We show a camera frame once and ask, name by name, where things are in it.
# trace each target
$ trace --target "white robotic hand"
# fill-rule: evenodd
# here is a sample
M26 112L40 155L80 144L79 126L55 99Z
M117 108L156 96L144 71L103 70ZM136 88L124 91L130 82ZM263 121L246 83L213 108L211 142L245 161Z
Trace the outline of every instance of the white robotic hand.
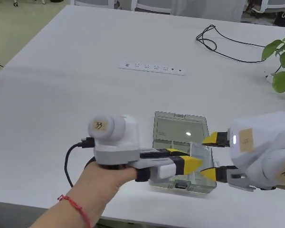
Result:
M231 186L268 190L285 185L285 112L235 119L227 133L213 133L203 144L230 145L231 160L238 168L227 175Z
M133 167L138 182L187 175L202 165L201 159L175 149L140 149L138 125L128 116L97 115L90 121L88 133L95 141L95 157L90 162L106 169Z

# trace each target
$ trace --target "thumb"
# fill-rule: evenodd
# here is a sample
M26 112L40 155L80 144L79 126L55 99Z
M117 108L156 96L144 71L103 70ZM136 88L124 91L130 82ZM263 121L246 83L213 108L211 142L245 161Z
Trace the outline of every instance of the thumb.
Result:
M126 182L135 180L137 177L137 171L135 168L126 168L123 170L119 170L119 175L118 175L118 182L121 185L125 184Z

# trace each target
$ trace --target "human hand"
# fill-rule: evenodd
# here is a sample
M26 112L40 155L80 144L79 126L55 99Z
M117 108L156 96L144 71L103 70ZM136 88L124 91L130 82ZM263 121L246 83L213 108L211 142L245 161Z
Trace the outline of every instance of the human hand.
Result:
M67 195L81 206L90 218L99 217L119 188L134 179L134 168L107 170L92 162L84 169Z

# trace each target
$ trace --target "human arm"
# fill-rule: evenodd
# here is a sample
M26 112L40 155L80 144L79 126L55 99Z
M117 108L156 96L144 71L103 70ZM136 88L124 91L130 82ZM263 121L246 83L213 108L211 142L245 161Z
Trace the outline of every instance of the human arm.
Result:
M96 162L89 164L74 187L67 193L84 213L93 227L107 203L119 188L136 178L136 170L106 170ZM62 200L47 210L30 228L86 228L83 218L67 200Z

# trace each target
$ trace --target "white chair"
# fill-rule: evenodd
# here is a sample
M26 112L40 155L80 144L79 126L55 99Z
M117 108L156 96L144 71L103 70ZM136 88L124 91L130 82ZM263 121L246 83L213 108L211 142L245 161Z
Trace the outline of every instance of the white chair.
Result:
M70 0L70 5L115 9L117 0Z
M255 4L252 10L257 13L285 11L285 0L262 0L261 5Z
M136 8L158 12L158 13L171 13L172 0L132 0L131 11Z

